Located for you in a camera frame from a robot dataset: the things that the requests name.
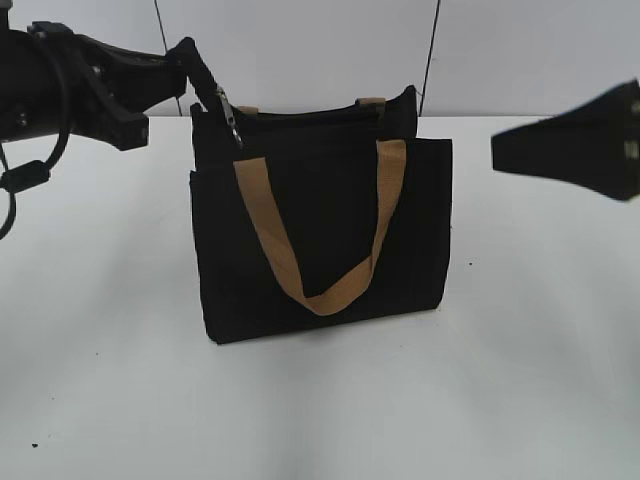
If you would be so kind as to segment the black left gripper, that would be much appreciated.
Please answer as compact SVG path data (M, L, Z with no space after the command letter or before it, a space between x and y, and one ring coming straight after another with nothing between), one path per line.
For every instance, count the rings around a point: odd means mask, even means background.
M186 74L166 56L115 47L59 22L35 21L27 31L52 62L69 133L118 150L145 147L149 119L142 113L186 92Z

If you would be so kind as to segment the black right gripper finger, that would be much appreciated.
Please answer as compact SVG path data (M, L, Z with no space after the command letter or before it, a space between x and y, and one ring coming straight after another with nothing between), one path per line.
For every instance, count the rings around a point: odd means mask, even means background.
M495 134L495 171L558 180L618 201L639 195L639 81L551 118Z

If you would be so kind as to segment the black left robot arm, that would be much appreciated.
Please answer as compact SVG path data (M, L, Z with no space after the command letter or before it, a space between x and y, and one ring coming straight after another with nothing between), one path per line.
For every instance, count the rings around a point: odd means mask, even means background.
M9 25L1 4L1 139L71 135L120 151L148 143L147 111L186 90L180 63L115 47L59 22Z

